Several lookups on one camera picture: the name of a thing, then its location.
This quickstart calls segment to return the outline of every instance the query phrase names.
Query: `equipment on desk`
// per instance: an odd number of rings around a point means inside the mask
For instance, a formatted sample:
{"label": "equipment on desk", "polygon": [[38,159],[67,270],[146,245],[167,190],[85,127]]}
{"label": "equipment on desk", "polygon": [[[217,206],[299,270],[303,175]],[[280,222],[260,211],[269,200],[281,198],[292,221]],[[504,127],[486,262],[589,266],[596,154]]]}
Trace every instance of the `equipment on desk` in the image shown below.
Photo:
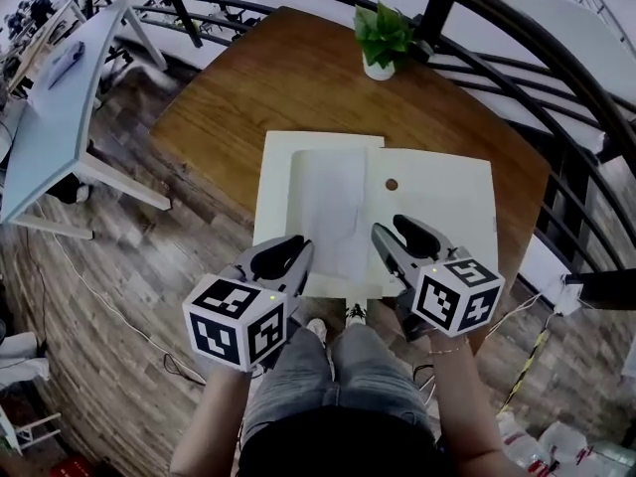
{"label": "equipment on desk", "polygon": [[385,267],[404,285],[396,297],[396,315],[408,341],[430,325],[448,336],[490,322],[504,278],[422,221],[394,216],[396,230],[374,224],[372,242]]}
{"label": "equipment on desk", "polygon": [[287,319],[307,282],[314,244],[273,238],[206,274],[183,303],[195,353],[249,371],[287,340]]}
{"label": "equipment on desk", "polygon": [[49,89],[68,71],[83,55],[85,45],[82,41],[77,41],[69,45],[64,52],[53,60],[51,72],[49,73]]}

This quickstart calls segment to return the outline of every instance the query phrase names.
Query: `black railing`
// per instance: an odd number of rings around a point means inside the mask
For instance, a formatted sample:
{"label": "black railing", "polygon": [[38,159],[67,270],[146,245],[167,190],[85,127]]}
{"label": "black railing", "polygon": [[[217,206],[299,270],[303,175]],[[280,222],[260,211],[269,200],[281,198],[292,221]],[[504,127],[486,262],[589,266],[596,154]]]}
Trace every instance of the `black railing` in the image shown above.
{"label": "black railing", "polygon": [[[175,16],[181,22],[181,26],[147,18],[143,18],[142,22],[186,33],[197,47],[201,47],[202,40],[213,41],[224,46],[229,45],[231,40],[210,33],[202,33],[195,25],[196,21],[211,23],[236,32],[232,40],[239,38],[250,28],[250,24],[247,22],[230,19],[230,16],[227,20],[223,20],[189,13],[184,4],[184,1],[188,0],[168,1],[174,10],[152,6],[136,6],[135,9],[142,12]],[[194,1],[241,8],[261,15],[273,11],[272,8],[258,3],[240,0]],[[377,9],[377,4],[369,0],[332,1],[350,6],[359,5],[368,9]],[[471,52],[444,37],[442,29],[454,5],[470,9],[495,25],[529,50],[544,67]],[[92,8],[91,3],[87,5],[88,13],[91,12]],[[549,160],[553,168],[538,221],[538,237],[570,268],[571,272],[579,273],[587,267],[593,273],[597,273],[603,269],[611,268],[611,265],[607,263],[601,265],[590,252],[586,237],[587,230],[590,230],[600,242],[602,250],[607,254],[613,266],[619,271],[624,270],[627,263],[620,251],[625,249],[618,249],[616,244],[612,244],[611,238],[605,234],[595,220],[594,214],[590,211],[589,200],[587,200],[587,188],[590,183],[606,200],[626,233],[631,242],[631,248],[627,249],[630,253],[636,252],[634,223],[612,188],[600,174],[598,158],[581,147],[553,117],[551,112],[574,118],[578,122],[605,132],[608,146],[611,147],[610,157],[622,157],[632,175],[636,177],[636,136],[633,127],[617,108],[617,104],[633,114],[636,114],[636,106],[620,97],[610,95],[552,34],[526,14],[515,10],[502,0],[429,0],[427,7],[422,9],[420,17],[412,19],[411,24],[415,28],[416,35],[425,39],[438,53],[456,58],[464,64],[455,66],[448,63],[430,62],[429,65],[432,68],[442,72],[476,75],[487,79],[491,84],[461,79],[453,79],[453,81],[467,88],[512,97],[548,130],[548,132],[533,131],[520,124],[513,125]],[[429,62],[428,56],[422,51],[417,51],[415,56],[424,62]],[[539,83],[535,79],[509,76],[497,69],[497,65],[522,69],[527,73],[560,80],[570,91]],[[582,114],[571,107],[536,98],[526,89],[538,90],[560,97],[570,105],[576,103],[584,108],[588,114]]]}

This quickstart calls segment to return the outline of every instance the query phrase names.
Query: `shoe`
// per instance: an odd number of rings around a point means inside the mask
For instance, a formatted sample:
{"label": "shoe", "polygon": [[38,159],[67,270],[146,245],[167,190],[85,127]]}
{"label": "shoe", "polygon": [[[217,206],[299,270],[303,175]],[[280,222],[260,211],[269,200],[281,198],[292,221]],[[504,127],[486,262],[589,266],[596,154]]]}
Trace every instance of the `shoe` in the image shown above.
{"label": "shoe", "polygon": [[78,187],[78,193],[76,194],[76,203],[85,202],[90,196],[90,186],[82,184]]}
{"label": "shoe", "polygon": [[327,346],[327,326],[320,318],[314,318],[307,324],[307,330],[313,332],[322,343]]}
{"label": "shoe", "polygon": [[352,307],[347,307],[345,318],[347,327],[355,323],[367,325],[367,308],[356,302]]}

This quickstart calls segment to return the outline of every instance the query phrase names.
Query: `wooden floor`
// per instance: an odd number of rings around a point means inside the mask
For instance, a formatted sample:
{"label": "wooden floor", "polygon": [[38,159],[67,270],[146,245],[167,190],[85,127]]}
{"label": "wooden floor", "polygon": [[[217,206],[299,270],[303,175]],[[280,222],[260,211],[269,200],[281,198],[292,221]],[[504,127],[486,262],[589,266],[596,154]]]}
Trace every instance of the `wooden floor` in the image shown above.
{"label": "wooden floor", "polygon": [[[135,69],[114,88],[92,121],[96,153],[167,196],[160,212],[99,185],[82,206],[45,197],[45,216],[89,225],[93,241],[60,237],[77,271],[125,318],[193,365],[181,301],[205,272],[217,272],[251,242],[253,220],[215,186],[156,149],[147,135],[193,72],[171,67],[169,76]],[[23,329],[42,338],[44,319],[52,378],[38,383],[51,411],[63,414],[65,439],[95,460],[108,457],[127,476],[167,472],[201,388],[163,369],[161,352],[126,327],[84,286],[51,235],[0,228],[0,272],[7,300]],[[529,296],[520,283],[504,300],[511,309]],[[341,302],[304,301],[302,317],[320,314],[341,330]],[[479,354],[481,376],[497,408],[525,363],[550,311],[540,304],[512,317]],[[370,324],[408,365],[430,362],[426,343],[409,345],[393,313],[370,308]],[[636,387],[620,370],[636,315],[579,311],[551,320],[551,333],[512,403],[518,419],[538,434],[556,419],[590,438],[620,441],[636,413]],[[425,372],[418,381],[427,378]],[[435,415],[435,402],[430,404]]]}

